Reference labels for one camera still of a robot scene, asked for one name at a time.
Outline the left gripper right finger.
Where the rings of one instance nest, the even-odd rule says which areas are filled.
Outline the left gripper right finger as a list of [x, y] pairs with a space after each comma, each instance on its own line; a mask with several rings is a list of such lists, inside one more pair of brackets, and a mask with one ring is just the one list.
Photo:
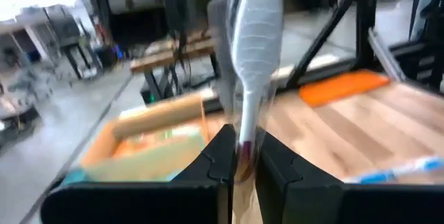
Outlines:
[[336, 223], [343, 183], [266, 133], [256, 190], [264, 223]]

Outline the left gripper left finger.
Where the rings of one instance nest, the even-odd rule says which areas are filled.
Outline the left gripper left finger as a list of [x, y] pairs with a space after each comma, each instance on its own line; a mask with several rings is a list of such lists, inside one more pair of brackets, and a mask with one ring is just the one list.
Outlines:
[[180, 223], [232, 222], [235, 142], [232, 125], [223, 125], [197, 158], [173, 179], [187, 186]]

